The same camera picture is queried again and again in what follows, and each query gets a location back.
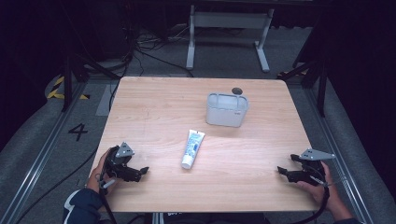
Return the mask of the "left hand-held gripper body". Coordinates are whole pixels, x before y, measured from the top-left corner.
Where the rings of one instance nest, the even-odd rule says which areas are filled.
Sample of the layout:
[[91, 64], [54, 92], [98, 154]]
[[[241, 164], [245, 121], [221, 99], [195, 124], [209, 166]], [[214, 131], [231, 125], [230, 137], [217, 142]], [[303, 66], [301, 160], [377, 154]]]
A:
[[105, 171], [110, 177], [122, 179], [127, 174], [127, 163], [134, 155], [134, 151], [129, 145], [123, 142], [120, 146], [112, 147], [105, 160]]

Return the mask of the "person's left hand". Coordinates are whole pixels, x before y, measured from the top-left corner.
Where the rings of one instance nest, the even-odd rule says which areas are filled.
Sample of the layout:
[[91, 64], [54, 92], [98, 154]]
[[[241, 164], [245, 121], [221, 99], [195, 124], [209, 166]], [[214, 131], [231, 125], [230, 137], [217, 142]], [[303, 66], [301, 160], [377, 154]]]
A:
[[[87, 189], [92, 189], [96, 193], [98, 193], [99, 189], [100, 189], [100, 186], [99, 186], [100, 174], [102, 173], [102, 170], [103, 170], [104, 163], [105, 163], [106, 156], [107, 156], [108, 152], [109, 152], [109, 150], [107, 150], [101, 156], [97, 166], [92, 170], [91, 175], [89, 177], [89, 180], [88, 180], [88, 182], [86, 184], [86, 188]], [[108, 181], [112, 182], [112, 184], [107, 189], [109, 192], [111, 192], [117, 186], [117, 184], [120, 182], [117, 178], [109, 177], [108, 175], [105, 175], [103, 177], [103, 179], [106, 182], [108, 182]]]

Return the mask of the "yellow black hazard tape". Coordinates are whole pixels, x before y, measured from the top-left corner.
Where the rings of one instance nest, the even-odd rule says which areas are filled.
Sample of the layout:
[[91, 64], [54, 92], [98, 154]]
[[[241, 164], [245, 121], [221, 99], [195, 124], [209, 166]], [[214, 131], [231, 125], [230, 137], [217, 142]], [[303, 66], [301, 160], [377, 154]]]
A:
[[63, 93], [59, 93], [59, 89], [63, 83], [64, 83], [64, 77], [59, 76], [56, 79], [54, 85], [52, 86], [52, 89], [49, 91], [47, 98], [48, 99], [51, 99], [51, 98], [63, 99], [65, 97], [65, 95]]

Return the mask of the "white toothpaste tube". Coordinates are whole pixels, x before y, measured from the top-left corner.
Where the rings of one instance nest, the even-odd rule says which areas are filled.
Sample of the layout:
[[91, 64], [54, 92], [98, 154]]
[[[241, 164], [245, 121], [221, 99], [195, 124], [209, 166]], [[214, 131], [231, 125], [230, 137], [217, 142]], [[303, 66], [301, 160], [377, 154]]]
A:
[[196, 155], [204, 138], [205, 133], [195, 130], [189, 130], [189, 136], [187, 139], [185, 152], [181, 161], [182, 168], [190, 169], [193, 166]]

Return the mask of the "black tripod stand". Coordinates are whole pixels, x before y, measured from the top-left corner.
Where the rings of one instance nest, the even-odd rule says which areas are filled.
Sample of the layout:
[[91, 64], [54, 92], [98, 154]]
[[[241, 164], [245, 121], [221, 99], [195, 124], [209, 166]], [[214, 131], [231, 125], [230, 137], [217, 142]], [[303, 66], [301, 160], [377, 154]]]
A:
[[304, 78], [301, 81], [301, 85], [304, 89], [311, 89], [314, 84], [318, 82], [317, 109], [319, 114], [322, 117], [325, 117], [324, 101], [328, 73], [324, 60], [314, 60], [304, 63], [288, 72], [279, 73], [276, 78], [286, 81], [292, 77], [301, 75], [302, 73], [305, 73]]
[[106, 77], [113, 80], [119, 80], [120, 77], [112, 73], [110, 70], [104, 68], [96, 61], [89, 59], [87, 56], [75, 53], [73, 50], [68, 49], [64, 57], [64, 107], [65, 112], [73, 102], [72, 96], [72, 77], [75, 77], [77, 82], [86, 82], [89, 79], [87, 69], [84, 65], [87, 64], [94, 70], [99, 71]]

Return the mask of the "person's right hand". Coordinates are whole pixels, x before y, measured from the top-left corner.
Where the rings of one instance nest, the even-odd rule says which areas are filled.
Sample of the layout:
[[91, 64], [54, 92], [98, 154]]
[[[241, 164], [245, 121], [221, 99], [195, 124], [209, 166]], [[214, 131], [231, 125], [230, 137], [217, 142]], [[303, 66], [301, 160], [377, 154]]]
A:
[[[331, 177], [331, 173], [330, 173], [330, 169], [329, 169], [328, 165], [324, 162], [322, 162], [321, 164], [324, 168], [326, 181], [328, 183], [332, 183], [332, 177]], [[310, 193], [317, 203], [322, 203], [323, 195], [324, 195], [323, 187], [313, 186], [313, 185], [308, 184], [304, 181], [299, 181], [297, 183], [297, 186], [300, 189], [305, 190], [306, 192]], [[342, 203], [342, 200], [339, 198], [339, 195], [338, 195], [338, 192], [337, 192], [335, 186], [329, 186], [329, 193], [330, 193], [330, 197], [328, 199], [326, 208], [329, 211], [331, 211], [332, 213], [335, 213], [336, 211], [340, 210], [343, 207], [343, 203]]]

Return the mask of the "grey plastic holder box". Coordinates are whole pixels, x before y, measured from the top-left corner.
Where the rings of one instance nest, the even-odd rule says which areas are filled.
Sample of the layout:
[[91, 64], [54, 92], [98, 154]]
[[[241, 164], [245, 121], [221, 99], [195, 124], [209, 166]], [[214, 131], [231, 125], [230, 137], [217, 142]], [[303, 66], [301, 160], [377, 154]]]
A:
[[211, 125], [240, 127], [247, 111], [245, 96], [214, 92], [207, 96], [205, 121]]

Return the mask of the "aluminium floor rail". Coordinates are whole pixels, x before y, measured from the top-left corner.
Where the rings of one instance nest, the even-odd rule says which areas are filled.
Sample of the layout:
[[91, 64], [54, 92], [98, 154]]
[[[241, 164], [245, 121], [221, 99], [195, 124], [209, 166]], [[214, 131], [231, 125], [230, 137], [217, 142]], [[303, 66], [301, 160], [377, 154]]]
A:
[[78, 83], [72, 90], [72, 96], [70, 97], [71, 102], [64, 112], [62, 112], [56, 119], [54, 126], [52, 127], [49, 136], [47, 137], [44, 145], [38, 151], [35, 160], [29, 170], [27, 171], [23, 181], [21, 182], [18, 191], [16, 192], [13, 200], [8, 206], [4, 216], [0, 219], [0, 224], [15, 224], [16, 219], [21, 212], [26, 200], [31, 194], [36, 181], [40, 177], [49, 157], [54, 149], [55, 144], [59, 138], [59, 134], [67, 122], [70, 114], [72, 113], [79, 96], [83, 93], [86, 85], [84, 83]]
[[340, 183], [345, 189], [357, 218], [364, 224], [373, 224], [373, 219], [363, 198], [361, 197], [361, 193], [357, 187], [356, 181], [347, 167], [346, 161], [343, 157], [340, 147], [335, 141], [330, 126], [326, 119], [323, 118], [318, 111], [315, 94], [310, 89], [304, 89], [304, 95], [307, 98], [310, 107], [314, 110], [315, 120], [318, 122], [319, 127], [325, 136], [329, 151], [335, 155], [335, 158], [332, 159], [333, 166], [340, 176]]

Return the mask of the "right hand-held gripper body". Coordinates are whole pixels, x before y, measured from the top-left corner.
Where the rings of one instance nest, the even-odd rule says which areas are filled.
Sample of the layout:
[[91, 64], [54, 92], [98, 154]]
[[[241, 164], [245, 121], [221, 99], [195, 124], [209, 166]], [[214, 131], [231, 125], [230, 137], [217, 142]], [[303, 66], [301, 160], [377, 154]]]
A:
[[326, 183], [326, 174], [322, 165], [323, 160], [332, 160], [335, 158], [333, 153], [319, 151], [308, 148], [298, 159], [303, 168], [303, 176], [301, 181], [309, 183], [313, 186], [323, 185]]

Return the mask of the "white metal desk frame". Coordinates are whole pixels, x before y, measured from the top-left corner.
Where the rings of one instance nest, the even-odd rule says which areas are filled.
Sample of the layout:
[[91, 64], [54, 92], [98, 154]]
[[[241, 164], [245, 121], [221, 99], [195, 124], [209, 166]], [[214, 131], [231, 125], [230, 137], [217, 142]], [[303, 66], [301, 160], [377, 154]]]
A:
[[270, 71], [269, 64], [263, 49], [270, 25], [274, 16], [274, 10], [269, 9], [264, 13], [234, 13], [234, 12], [201, 12], [191, 6], [189, 18], [189, 46], [187, 52], [186, 68], [194, 67], [195, 54], [195, 29], [200, 28], [237, 28], [257, 29], [262, 31], [261, 38], [254, 42], [254, 47], [264, 73]]

